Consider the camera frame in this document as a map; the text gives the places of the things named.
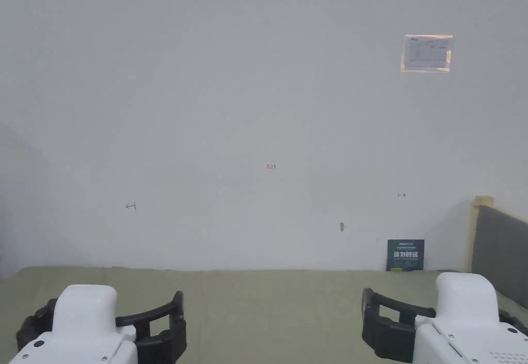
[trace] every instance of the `white wall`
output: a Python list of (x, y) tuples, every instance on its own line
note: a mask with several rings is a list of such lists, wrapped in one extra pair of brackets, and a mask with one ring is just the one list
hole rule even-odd
[[(528, 216), (527, 10), (0, 0), (2, 273), (382, 269), (422, 237), (461, 269), (472, 196)], [(452, 72), (400, 74), (404, 34), (453, 34)]]

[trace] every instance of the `dark blue book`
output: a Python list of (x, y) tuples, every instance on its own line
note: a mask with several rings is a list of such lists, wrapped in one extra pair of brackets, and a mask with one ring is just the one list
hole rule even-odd
[(423, 239), (387, 240), (386, 271), (422, 271), (424, 255)]

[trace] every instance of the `paper sign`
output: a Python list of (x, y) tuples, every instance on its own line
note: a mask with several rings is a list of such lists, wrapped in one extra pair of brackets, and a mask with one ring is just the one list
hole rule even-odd
[(405, 35), (400, 71), (448, 73), (452, 51), (453, 36)]
[(423, 270), (423, 239), (390, 239), (387, 241), (387, 271)]

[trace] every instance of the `wooden post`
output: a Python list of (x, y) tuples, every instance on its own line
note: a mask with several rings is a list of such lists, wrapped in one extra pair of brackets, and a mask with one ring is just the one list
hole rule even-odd
[(469, 218), (469, 233), (466, 251), (466, 272), (471, 273), (471, 261), (473, 260), (473, 244), (475, 243), (475, 234), (477, 232), (477, 218), (481, 206), (493, 207), (494, 199), (491, 196), (475, 196), (475, 201), (471, 206), (471, 215)]

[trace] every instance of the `gray fabric panel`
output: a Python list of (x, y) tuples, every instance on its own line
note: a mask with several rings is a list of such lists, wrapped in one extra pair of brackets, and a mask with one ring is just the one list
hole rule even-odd
[(527, 252), (528, 224), (497, 209), (480, 207), (472, 272), (524, 307), (528, 307)]

